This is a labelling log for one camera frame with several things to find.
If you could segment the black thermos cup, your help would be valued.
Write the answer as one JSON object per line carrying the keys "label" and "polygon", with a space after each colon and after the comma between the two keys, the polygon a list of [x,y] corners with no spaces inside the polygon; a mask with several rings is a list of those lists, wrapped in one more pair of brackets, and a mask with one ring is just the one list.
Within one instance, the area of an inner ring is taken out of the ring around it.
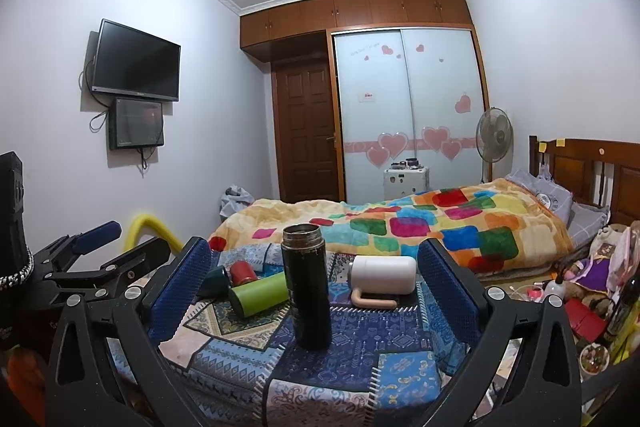
{"label": "black thermos cup", "polygon": [[328,350],[332,339],[329,284],[326,243],[319,225],[286,227],[281,251],[297,346]]}

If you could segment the dark green cup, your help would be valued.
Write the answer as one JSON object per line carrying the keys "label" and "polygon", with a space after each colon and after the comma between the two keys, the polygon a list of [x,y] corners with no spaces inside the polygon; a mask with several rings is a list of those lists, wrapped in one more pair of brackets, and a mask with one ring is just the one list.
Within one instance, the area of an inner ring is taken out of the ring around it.
{"label": "dark green cup", "polygon": [[198,288],[198,298],[212,300],[226,300],[230,288],[229,275],[223,265],[218,265],[211,269],[204,277],[200,288]]}

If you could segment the red cup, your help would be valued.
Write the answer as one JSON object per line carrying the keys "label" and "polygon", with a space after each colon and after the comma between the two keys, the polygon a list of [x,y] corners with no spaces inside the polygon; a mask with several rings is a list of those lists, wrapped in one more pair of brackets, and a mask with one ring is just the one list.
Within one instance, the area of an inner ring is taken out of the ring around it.
{"label": "red cup", "polygon": [[258,280],[258,276],[252,266],[245,260],[238,260],[232,263],[229,268],[231,284],[233,287],[253,283]]}

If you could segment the yellow foam tube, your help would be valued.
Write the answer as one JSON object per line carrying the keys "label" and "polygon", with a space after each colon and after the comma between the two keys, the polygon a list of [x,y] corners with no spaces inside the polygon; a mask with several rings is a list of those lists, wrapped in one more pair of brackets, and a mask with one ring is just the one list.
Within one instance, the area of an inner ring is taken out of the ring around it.
{"label": "yellow foam tube", "polygon": [[160,221],[157,217],[150,215],[149,213],[140,213],[134,217],[131,221],[128,231],[124,239],[124,253],[130,251],[130,249],[136,247],[139,244],[139,239],[143,235],[149,235],[163,239],[168,245],[173,254],[179,254],[182,251],[183,243],[172,233],[168,226],[163,221]]}

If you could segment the colourful patch yellow duvet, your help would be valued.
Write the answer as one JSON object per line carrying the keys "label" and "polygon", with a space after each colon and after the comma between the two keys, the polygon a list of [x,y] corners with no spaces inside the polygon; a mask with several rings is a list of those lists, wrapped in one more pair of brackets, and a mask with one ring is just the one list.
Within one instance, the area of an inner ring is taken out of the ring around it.
{"label": "colourful patch yellow duvet", "polygon": [[277,244],[289,225],[317,225],[332,253],[413,257],[438,239],[476,274],[534,269],[574,251],[565,222],[531,191],[500,178],[363,205],[257,199],[209,237],[228,260],[247,245]]}

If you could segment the white plastic bottle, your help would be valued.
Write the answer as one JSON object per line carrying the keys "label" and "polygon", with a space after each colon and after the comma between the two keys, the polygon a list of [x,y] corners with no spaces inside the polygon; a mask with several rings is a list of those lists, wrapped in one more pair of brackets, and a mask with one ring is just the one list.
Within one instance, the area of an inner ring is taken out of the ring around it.
{"label": "white plastic bottle", "polygon": [[558,275],[551,280],[544,288],[544,300],[547,300],[551,306],[559,308],[563,306],[564,297],[566,295],[566,284],[562,275]]}

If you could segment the blue patchwork blanket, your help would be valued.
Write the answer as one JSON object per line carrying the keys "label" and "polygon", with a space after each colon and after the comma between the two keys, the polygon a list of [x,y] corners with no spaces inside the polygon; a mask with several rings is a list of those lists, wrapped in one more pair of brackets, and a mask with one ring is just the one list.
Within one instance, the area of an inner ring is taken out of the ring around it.
{"label": "blue patchwork blanket", "polygon": [[326,258],[332,339],[297,346],[288,303],[238,317],[224,300],[189,306],[160,353],[213,426],[409,426],[457,372],[457,339],[418,268],[395,310],[350,301],[350,254]]}

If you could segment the white small cabinet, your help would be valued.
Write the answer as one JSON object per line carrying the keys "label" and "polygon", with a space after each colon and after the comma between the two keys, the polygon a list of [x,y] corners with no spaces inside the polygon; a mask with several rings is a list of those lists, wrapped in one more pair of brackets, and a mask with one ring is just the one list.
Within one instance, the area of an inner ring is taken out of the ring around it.
{"label": "white small cabinet", "polygon": [[398,199],[427,192],[430,188],[430,169],[388,168],[383,173],[385,200]]}

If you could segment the grey clothes bundle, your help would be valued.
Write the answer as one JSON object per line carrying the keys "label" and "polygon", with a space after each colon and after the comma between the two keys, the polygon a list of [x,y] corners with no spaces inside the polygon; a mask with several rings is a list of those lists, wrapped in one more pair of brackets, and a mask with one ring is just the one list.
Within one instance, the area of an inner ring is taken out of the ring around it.
{"label": "grey clothes bundle", "polygon": [[235,213],[244,210],[255,202],[249,191],[239,185],[231,185],[224,190],[220,196],[219,217],[221,221],[226,221]]}

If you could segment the red box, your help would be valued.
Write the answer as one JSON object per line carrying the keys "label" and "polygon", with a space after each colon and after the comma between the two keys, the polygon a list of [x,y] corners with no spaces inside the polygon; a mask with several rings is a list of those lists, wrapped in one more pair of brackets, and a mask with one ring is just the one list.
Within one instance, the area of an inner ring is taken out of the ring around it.
{"label": "red box", "polygon": [[604,332],[606,322],[585,306],[579,299],[568,299],[564,310],[570,322],[570,329],[578,338],[594,343]]}

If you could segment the grey pillow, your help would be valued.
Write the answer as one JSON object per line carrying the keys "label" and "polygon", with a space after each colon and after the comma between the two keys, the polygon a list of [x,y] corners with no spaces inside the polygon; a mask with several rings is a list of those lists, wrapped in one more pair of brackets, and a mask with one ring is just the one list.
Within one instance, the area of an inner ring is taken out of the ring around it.
{"label": "grey pillow", "polygon": [[608,207],[577,202],[574,195],[564,186],[555,183],[549,173],[533,176],[518,169],[509,173],[506,179],[526,188],[544,207],[563,221],[575,251],[588,245],[610,220]]}

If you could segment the plush toy pile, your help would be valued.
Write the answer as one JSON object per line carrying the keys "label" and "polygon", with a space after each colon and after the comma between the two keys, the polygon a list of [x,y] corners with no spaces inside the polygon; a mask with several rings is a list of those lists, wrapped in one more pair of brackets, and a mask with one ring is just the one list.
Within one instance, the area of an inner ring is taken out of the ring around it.
{"label": "plush toy pile", "polygon": [[609,317],[623,287],[639,269],[639,221],[608,225],[590,244],[589,254],[565,272],[565,299],[577,298],[597,317]]}

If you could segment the standing electric fan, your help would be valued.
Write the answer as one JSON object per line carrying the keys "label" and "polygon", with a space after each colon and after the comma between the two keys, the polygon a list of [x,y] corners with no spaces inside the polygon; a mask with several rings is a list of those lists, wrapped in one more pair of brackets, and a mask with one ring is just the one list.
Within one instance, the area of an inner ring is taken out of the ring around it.
{"label": "standing electric fan", "polygon": [[494,179],[494,165],[506,157],[512,146],[513,127],[506,112],[491,107],[480,116],[476,126],[476,150],[483,161],[484,178]]}

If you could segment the wooden headboard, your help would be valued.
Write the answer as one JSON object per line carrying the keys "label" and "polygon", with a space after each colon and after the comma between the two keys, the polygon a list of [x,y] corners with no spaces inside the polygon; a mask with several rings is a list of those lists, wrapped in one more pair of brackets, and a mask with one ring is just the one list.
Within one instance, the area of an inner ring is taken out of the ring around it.
{"label": "wooden headboard", "polygon": [[546,167],[575,202],[604,207],[611,220],[631,225],[639,219],[639,144],[593,139],[528,138],[529,172]]}

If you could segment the frosted sliding wardrobe doors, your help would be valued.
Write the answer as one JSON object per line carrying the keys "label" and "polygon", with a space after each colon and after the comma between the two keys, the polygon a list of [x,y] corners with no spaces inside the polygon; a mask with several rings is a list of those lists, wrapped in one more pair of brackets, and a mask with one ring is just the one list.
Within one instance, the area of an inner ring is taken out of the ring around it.
{"label": "frosted sliding wardrobe doors", "polygon": [[383,200],[388,168],[427,167],[429,190],[480,182],[485,103],[471,31],[344,32],[333,44],[349,204]]}

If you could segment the brown wooden door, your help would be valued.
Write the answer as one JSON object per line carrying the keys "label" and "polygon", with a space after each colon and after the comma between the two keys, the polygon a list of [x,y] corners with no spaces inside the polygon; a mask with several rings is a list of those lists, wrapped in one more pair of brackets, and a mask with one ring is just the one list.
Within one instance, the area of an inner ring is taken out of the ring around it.
{"label": "brown wooden door", "polygon": [[338,202],[341,171],[329,61],[277,63],[271,82],[280,199]]}

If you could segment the wooden overhead cabinets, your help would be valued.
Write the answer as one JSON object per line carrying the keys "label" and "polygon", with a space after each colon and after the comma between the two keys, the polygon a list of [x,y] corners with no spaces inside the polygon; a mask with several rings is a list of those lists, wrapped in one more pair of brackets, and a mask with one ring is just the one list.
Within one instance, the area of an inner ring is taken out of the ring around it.
{"label": "wooden overhead cabinets", "polygon": [[240,17],[240,48],[261,62],[311,53],[334,29],[470,26],[465,0],[304,0]]}

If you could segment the small wall monitor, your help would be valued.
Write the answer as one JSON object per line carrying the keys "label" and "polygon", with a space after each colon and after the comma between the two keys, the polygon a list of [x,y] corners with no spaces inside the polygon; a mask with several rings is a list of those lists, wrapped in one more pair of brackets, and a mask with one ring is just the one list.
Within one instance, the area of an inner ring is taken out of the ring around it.
{"label": "small wall monitor", "polygon": [[143,150],[164,145],[164,111],[160,102],[114,98],[107,124],[110,150]]}

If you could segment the large wall television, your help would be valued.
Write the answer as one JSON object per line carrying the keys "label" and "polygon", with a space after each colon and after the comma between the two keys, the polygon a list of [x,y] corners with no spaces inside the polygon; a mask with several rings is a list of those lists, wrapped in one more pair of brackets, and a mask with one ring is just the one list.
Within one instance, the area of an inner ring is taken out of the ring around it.
{"label": "large wall television", "polygon": [[101,20],[89,87],[94,93],[178,102],[181,46]]}

